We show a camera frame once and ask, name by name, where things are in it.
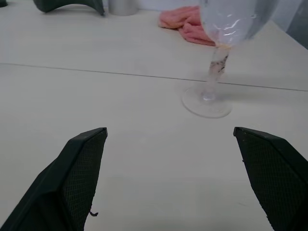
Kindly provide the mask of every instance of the white wall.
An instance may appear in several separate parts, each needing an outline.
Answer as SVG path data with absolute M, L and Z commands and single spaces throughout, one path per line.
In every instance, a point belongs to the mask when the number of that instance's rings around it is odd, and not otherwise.
M 138 0 L 141 9 L 172 10 L 181 6 L 197 5 L 199 0 Z M 302 0 L 280 0 L 273 20 L 286 31 Z

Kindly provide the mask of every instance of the pink cloth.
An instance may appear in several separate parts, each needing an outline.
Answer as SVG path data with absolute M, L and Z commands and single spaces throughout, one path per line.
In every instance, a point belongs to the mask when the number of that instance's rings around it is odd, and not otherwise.
M 215 42 L 202 28 L 199 6 L 185 6 L 161 12 L 158 25 L 162 28 L 178 29 L 182 37 L 189 42 L 215 46 Z

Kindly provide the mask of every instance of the glass base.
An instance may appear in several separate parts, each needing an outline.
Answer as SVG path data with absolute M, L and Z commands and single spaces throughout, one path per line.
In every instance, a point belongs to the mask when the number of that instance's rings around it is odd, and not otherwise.
M 202 96 L 203 89 L 195 86 L 188 88 L 184 92 L 182 103 L 188 111 L 205 118 L 222 118 L 231 112 L 232 105 L 230 102 L 220 98 L 209 101 L 204 100 Z

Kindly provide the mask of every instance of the gray cup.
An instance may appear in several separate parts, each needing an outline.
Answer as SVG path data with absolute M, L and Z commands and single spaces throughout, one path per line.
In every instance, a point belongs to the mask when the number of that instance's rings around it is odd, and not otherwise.
M 136 0 L 108 0 L 109 13 L 119 16 L 133 15 L 138 11 Z

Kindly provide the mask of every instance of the table surface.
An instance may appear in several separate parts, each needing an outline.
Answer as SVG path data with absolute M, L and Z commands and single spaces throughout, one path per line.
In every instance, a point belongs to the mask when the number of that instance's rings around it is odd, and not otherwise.
M 70 138 L 107 127 L 86 231 L 272 230 L 232 133 L 266 131 L 308 158 L 307 50 L 269 23 L 234 49 L 218 85 L 231 114 L 204 119 L 180 96 L 202 84 L 213 48 L 157 16 L 0 9 L 0 225 Z
M 219 84 L 233 104 L 204 119 L 181 104 L 194 81 L 0 64 L 0 224 L 73 136 L 107 127 L 86 231 L 270 231 L 233 137 L 286 138 L 306 158 L 308 92 Z
M 201 80 L 213 48 L 157 26 L 159 12 L 101 17 L 86 6 L 48 14 L 32 1 L 0 9 L 0 63 Z M 235 48 L 221 82 L 308 90 L 308 50 L 268 23 Z

